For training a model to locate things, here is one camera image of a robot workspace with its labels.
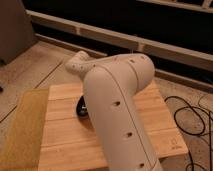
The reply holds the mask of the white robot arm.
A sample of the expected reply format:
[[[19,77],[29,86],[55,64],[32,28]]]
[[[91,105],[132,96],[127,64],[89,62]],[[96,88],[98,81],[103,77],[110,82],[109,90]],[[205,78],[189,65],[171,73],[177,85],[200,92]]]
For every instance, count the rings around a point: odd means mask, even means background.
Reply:
[[[133,96],[155,74],[151,59],[141,53],[94,59],[77,52],[66,69],[80,77],[89,118],[110,171],[163,171]]]

